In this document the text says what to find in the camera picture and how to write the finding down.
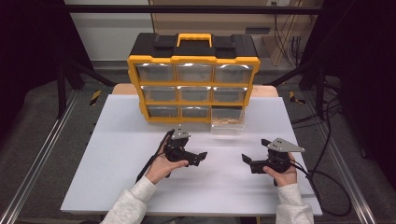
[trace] white sleeve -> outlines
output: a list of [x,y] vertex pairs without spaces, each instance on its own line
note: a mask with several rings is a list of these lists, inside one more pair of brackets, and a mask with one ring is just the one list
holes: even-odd
[[108,211],[102,224],[137,224],[146,214],[147,203],[156,187],[143,176],[132,189],[125,189]]
[[276,209],[276,224],[314,223],[312,207],[303,203],[297,184],[278,188],[280,205]]

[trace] metal bracket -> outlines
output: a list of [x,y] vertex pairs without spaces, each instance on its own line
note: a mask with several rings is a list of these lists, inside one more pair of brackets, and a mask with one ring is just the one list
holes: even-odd
[[278,152],[305,152],[305,148],[296,146],[282,138],[277,138],[270,144],[266,145],[266,147]]
[[172,134],[172,139],[180,139],[180,138],[189,138],[191,134],[186,131],[183,131],[180,127],[174,131]]

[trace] human hand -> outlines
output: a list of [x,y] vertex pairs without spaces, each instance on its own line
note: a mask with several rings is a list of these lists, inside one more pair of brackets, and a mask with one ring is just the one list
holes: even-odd
[[[294,163],[294,157],[289,152],[289,158],[292,163]],[[277,183],[279,188],[297,183],[297,170],[294,166],[291,166],[285,173],[278,173],[277,171],[273,170],[271,167],[264,166],[262,168],[265,173],[269,176],[273,177]]]
[[157,184],[160,180],[164,179],[176,168],[180,168],[189,164],[188,161],[175,161],[171,162],[166,159],[165,154],[163,154],[163,147],[166,144],[166,140],[158,153],[157,158],[148,168],[146,173],[146,178],[153,184]]

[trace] wooden edge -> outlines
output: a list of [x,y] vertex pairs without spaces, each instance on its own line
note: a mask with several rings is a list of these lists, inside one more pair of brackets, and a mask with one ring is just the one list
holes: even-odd
[[116,95],[137,95],[137,90],[132,83],[120,83],[114,87],[111,93]]
[[[114,87],[112,94],[137,95],[136,88],[131,83],[121,83]],[[273,86],[254,85],[251,91],[252,97],[278,97],[276,88]]]

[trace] black pole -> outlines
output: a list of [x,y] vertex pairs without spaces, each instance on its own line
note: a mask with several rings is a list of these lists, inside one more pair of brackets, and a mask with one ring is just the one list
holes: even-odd
[[283,75],[282,77],[279,77],[270,83],[264,83],[262,85],[265,85],[265,86],[270,85],[270,86],[276,87],[276,86],[282,84],[283,82],[291,79],[292,77],[295,77],[295,76],[303,73],[304,71],[310,69],[312,67],[312,65],[314,65],[314,60],[311,59],[310,61],[306,62],[305,64],[302,64],[302,65],[296,67],[295,69],[291,70],[286,75]]
[[332,15],[341,8],[247,7],[247,6],[125,6],[125,5],[42,5],[40,8],[71,13],[198,13],[198,14],[278,14]]
[[324,93],[324,71],[322,65],[318,68],[318,77],[317,77],[317,101],[316,101],[316,110],[317,114],[324,120],[323,115],[323,93]]
[[94,71],[92,71],[91,69],[85,67],[84,65],[77,63],[73,60],[70,60],[70,65],[72,65],[74,68],[76,68],[78,71],[80,71],[81,73],[84,73],[90,77],[95,78],[96,80],[102,82],[103,84],[107,85],[107,86],[116,86],[117,83],[112,82],[110,80],[108,80],[107,78],[104,78],[102,76],[100,76],[99,74],[95,73]]
[[66,110],[66,89],[64,85],[64,71],[62,63],[56,69],[57,84],[58,84],[58,119]]

